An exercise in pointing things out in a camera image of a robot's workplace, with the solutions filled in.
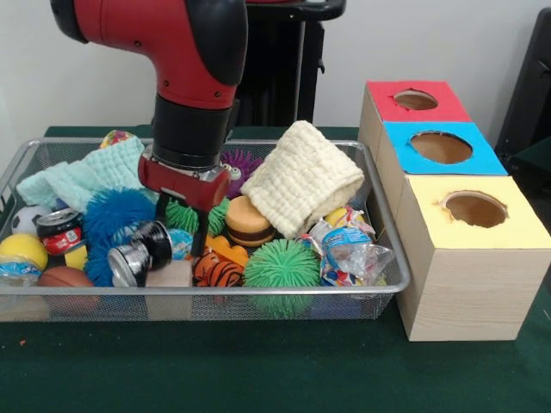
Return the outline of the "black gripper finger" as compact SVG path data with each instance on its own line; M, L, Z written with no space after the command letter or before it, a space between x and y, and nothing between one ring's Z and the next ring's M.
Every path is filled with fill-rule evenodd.
M197 231L193 236L193 243L191 249L192 256L202 256L204 247L206 244L206 238L208 235L208 215L209 211L202 211L195 209L194 212L197 214Z
M156 203L155 220L163 224L166 222L166 209L170 203L170 199L171 197L168 194L160 193Z

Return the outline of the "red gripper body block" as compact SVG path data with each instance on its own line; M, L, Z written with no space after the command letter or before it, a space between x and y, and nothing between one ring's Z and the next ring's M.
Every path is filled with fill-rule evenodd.
M142 154L138 163L140 182L150 190L183 200L188 207L209 212L226 197L230 172L222 166L192 171L170 167Z

